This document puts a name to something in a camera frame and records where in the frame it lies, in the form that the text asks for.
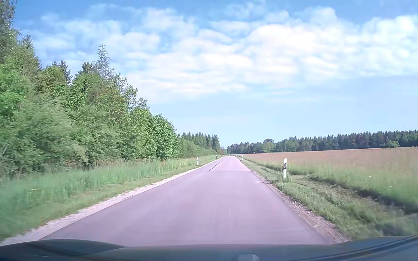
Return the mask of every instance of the green grass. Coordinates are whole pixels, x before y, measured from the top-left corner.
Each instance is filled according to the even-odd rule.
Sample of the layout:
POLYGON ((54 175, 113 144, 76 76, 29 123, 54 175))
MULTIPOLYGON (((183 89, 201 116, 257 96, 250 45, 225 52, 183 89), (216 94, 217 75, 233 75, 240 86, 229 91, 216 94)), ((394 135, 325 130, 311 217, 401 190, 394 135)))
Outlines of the green grass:
MULTIPOLYGON (((289 175, 284 180, 280 171, 282 166, 247 159, 243 163, 317 215, 336 224, 350 238, 418 234, 418 213, 411 215, 397 206, 382 204, 370 196, 362 197, 361 190, 352 186, 343 187, 336 182, 317 178, 322 173, 320 170, 324 169, 289 166, 289 175)), ((344 175, 327 170, 336 176, 344 175)), ((345 173, 347 177, 356 175, 345 173)))
MULTIPOLYGON (((199 157, 200 166, 212 160, 215 155, 199 157)), ((0 240, 196 167, 195 158, 141 160, 6 181, 0 185, 0 240)))

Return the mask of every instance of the cloud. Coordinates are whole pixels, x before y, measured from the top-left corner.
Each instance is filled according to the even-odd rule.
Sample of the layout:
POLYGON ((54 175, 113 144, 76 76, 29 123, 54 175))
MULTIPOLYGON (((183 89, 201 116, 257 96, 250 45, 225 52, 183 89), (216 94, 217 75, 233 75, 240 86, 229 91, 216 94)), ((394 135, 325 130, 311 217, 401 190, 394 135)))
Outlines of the cloud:
POLYGON ((43 15, 45 29, 32 35, 44 63, 65 59, 72 71, 106 44, 113 67, 150 103, 233 92, 277 98, 339 80, 418 77, 416 15, 355 24, 329 7, 291 16, 262 1, 225 13, 206 21, 169 8, 94 5, 83 18, 43 15), (97 15, 110 9, 127 16, 97 15))

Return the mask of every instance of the asphalt road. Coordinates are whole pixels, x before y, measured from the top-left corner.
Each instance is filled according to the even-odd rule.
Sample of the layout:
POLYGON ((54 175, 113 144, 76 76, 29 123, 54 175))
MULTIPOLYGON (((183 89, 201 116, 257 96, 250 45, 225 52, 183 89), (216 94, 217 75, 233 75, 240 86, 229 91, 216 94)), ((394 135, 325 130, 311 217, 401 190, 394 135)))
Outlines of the asphalt road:
POLYGON ((124 246, 328 244, 236 157, 85 217, 43 239, 124 246))

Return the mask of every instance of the treeline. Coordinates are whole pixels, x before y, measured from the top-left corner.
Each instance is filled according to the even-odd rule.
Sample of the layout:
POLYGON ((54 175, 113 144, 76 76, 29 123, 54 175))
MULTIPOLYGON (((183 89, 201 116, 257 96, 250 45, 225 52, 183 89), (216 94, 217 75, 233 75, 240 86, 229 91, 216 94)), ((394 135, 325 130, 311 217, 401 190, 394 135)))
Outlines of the treeline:
POLYGON ((285 151, 329 151, 368 148, 418 147, 418 130, 351 133, 327 137, 290 137, 274 142, 265 139, 258 143, 232 144, 227 153, 266 153, 285 151))
POLYGON ((0 0, 0 179, 46 167, 216 153, 217 145, 190 142, 153 115, 110 67, 104 45, 77 74, 63 60, 42 67, 30 35, 12 27, 14 14, 14 5, 0 0))
POLYGON ((224 148, 220 147, 217 135, 202 134, 201 132, 191 134, 190 132, 179 134, 178 138, 182 141, 181 154, 186 157, 194 155, 206 156, 211 154, 221 154, 224 148))

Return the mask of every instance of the blue sky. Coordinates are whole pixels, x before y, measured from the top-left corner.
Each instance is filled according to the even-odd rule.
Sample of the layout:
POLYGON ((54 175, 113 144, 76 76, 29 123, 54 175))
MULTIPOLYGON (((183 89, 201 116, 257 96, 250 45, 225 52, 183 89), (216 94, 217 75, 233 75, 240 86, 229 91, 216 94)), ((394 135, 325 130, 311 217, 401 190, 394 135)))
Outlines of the blue sky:
POLYGON ((106 44, 153 113, 225 147, 418 129, 418 0, 20 0, 15 27, 72 72, 106 44))

